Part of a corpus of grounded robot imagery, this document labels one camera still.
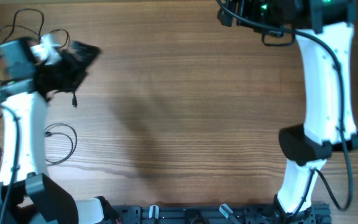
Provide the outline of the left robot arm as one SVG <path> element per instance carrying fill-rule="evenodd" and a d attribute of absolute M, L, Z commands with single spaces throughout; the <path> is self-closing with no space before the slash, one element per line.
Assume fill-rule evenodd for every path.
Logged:
<path fill-rule="evenodd" d="M 23 37 L 0 51 L 10 74 L 0 85 L 0 223 L 120 223 L 105 198 L 74 200 L 50 178 L 45 158 L 48 94 L 75 93 L 100 49 L 77 41 L 61 49 L 45 35 L 38 45 Z"/>

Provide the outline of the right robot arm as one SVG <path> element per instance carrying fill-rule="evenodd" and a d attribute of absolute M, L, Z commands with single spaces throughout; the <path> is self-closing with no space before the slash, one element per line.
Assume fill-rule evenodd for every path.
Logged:
<path fill-rule="evenodd" d="M 272 223 L 326 222 L 329 211 L 311 194 L 333 152 L 358 149 L 351 105 L 350 57 L 355 0 L 219 1 L 224 26 L 248 27 L 262 37 L 290 36 L 303 62 L 306 115 L 302 124 L 279 132 L 287 158 L 281 189 L 270 207 Z"/>

